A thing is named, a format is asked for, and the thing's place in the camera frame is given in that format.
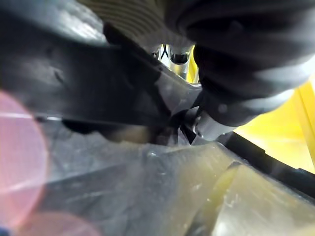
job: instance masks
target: shock absorber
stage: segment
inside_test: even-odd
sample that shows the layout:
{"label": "shock absorber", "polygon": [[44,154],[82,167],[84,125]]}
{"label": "shock absorber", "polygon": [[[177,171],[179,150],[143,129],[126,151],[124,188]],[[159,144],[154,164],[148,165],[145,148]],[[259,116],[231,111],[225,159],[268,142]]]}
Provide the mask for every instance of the shock absorber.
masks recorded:
{"label": "shock absorber", "polygon": [[203,87],[188,112],[213,140],[285,103],[315,68],[314,0],[173,0],[169,28],[196,43]]}

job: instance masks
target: pink lens flare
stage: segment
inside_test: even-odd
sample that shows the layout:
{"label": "pink lens flare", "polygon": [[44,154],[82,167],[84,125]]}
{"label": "pink lens flare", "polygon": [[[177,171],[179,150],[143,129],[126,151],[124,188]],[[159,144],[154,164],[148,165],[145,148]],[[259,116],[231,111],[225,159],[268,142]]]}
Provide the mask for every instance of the pink lens flare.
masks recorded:
{"label": "pink lens flare", "polygon": [[0,90],[0,227],[20,225],[38,203],[48,151],[35,120]]}
{"label": "pink lens flare", "polygon": [[66,213],[31,216],[14,236],[101,236],[89,223]]}

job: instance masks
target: coil spring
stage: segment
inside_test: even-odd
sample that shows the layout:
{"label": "coil spring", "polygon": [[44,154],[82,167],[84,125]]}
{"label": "coil spring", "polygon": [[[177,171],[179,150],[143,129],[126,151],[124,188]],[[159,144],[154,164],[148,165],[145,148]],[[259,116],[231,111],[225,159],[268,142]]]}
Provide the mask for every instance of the coil spring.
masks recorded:
{"label": "coil spring", "polygon": [[202,108],[227,126],[276,109],[315,68],[313,0],[172,1],[165,20],[196,42]]}

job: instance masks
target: lens flare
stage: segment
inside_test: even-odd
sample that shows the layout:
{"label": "lens flare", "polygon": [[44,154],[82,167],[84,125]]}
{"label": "lens flare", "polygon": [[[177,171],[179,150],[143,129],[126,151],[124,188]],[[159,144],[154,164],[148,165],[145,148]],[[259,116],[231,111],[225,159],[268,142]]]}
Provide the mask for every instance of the lens flare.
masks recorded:
{"label": "lens flare", "polygon": [[45,184],[47,161],[31,114],[0,91],[0,227],[16,227],[27,218]]}
{"label": "lens flare", "polygon": [[30,217],[14,236],[100,236],[89,223],[69,214],[48,212]]}

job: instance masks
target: suspension component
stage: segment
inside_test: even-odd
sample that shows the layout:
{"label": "suspension component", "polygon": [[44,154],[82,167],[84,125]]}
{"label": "suspension component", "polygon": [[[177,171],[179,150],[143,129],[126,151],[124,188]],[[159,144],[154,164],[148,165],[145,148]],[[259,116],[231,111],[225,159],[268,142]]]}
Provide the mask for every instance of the suspension component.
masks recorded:
{"label": "suspension component", "polygon": [[[173,0],[165,5],[169,28],[196,42],[204,90],[199,123],[206,117],[231,129],[244,125],[285,103],[315,68],[314,1]],[[204,112],[209,117],[200,116]],[[198,134],[213,139],[210,127],[206,132]]]}

